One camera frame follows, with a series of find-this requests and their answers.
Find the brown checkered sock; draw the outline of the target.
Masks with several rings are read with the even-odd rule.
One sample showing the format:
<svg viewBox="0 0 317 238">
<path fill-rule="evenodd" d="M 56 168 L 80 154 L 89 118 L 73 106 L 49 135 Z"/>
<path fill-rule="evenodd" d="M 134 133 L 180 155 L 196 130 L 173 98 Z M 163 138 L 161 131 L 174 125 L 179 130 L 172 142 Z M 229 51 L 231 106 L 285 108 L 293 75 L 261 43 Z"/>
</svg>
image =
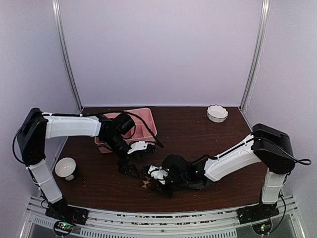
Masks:
<svg viewBox="0 0 317 238">
<path fill-rule="evenodd" d="M 149 177 L 144 177 L 140 186 L 141 188 L 150 189 L 152 179 Z"/>
</svg>

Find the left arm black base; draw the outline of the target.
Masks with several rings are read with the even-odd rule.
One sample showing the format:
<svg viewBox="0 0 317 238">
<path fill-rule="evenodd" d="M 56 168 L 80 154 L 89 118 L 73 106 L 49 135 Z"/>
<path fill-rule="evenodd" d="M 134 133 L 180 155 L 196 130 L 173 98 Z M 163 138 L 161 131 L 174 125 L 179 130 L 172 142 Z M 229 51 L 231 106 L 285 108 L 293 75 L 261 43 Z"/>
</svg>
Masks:
<svg viewBox="0 0 317 238">
<path fill-rule="evenodd" d="M 45 212 L 48 217 L 79 225 L 86 224 L 88 214 L 87 209 L 69 206 L 65 199 L 49 203 Z"/>
</svg>

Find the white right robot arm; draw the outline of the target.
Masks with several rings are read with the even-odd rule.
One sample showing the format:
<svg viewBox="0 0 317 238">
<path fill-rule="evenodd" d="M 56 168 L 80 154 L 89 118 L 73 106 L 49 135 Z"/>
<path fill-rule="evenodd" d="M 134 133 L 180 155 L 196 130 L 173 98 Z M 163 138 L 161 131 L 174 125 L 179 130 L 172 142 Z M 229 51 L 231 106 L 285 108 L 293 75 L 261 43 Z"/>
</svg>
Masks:
<svg viewBox="0 0 317 238">
<path fill-rule="evenodd" d="M 223 177 L 251 164 L 267 166 L 261 203 L 254 215 L 264 219 L 273 211 L 285 178 L 295 168 L 293 150 L 288 134 L 258 123 L 252 132 L 230 149 L 215 155 L 203 155 L 193 162 L 180 155 L 170 154 L 161 166 L 144 166 L 142 173 L 150 179 L 150 187 L 166 196 L 177 188 L 203 189 Z"/>
</svg>

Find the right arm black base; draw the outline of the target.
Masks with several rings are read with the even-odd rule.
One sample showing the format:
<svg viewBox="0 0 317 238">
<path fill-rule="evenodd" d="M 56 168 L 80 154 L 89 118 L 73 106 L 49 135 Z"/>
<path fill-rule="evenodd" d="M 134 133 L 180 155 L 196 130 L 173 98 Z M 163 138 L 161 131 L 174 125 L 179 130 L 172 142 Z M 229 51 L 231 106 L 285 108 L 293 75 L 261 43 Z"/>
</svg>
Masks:
<svg viewBox="0 0 317 238">
<path fill-rule="evenodd" d="M 236 210 L 240 224 L 252 223 L 279 215 L 276 205 L 257 204 Z"/>
</svg>

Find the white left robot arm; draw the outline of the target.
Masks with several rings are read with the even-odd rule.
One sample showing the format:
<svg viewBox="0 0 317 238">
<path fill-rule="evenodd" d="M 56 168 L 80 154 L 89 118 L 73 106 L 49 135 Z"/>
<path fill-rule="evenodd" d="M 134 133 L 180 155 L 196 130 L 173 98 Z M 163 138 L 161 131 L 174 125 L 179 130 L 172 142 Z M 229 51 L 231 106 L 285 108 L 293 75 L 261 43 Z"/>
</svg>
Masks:
<svg viewBox="0 0 317 238">
<path fill-rule="evenodd" d="M 35 185 L 48 203 L 53 204 L 51 210 L 60 220 L 67 220 L 71 216 L 71 209 L 63 203 L 66 200 L 46 165 L 47 139 L 72 136 L 98 137 L 120 158 L 121 171 L 128 173 L 136 171 L 133 165 L 128 164 L 129 155 L 147 148 L 136 143 L 129 145 L 124 139 L 124 135 L 135 126 L 133 118 L 139 119 L 153 137 L 154 143 L 163 147 L 146 121 L 139 115 L 128 111 L 118 111 L 113 119 L 106 115 L 106 112 L 85 115 L 52 114 L 44 113 L 39 108 L 32 108 L 14 136 L 12 143 L 18 144 L 21 154 L 19 162 L 29 170 Z"/>
</svg>

